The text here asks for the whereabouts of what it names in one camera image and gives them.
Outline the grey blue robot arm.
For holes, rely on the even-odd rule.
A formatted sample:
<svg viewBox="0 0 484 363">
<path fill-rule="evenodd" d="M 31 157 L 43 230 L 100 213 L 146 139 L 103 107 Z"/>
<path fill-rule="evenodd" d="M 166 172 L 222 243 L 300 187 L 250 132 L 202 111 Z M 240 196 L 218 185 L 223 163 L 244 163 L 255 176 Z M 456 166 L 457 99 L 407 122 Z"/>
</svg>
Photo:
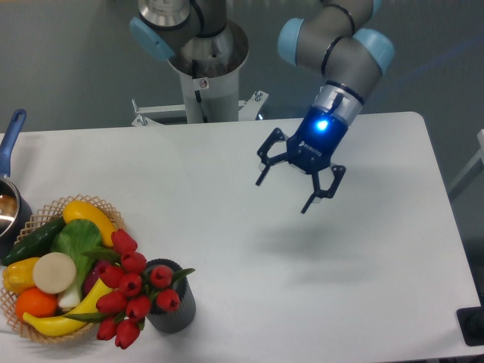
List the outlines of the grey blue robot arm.
<svg viewBox="0 0 484 363">
<path fill-rule="evenodd" d="M 309 203 L 335 195 L 346 169 L 332 155 L 394 57 L 391 41 L 366 27 L 379 7 L 324 1 L 313 19 L 290 19 L 279 33 L 280 58 L 324 82 L 295 133 L 275 129 L 257 154 L 263 175 L 284 162 L 310 175 Z M 239 72 L 249 45 L 224 1 L 140 1 L 129 29 L 146 53 L 178 73 L 188 122 L 240 119 Z"/>
</svg>

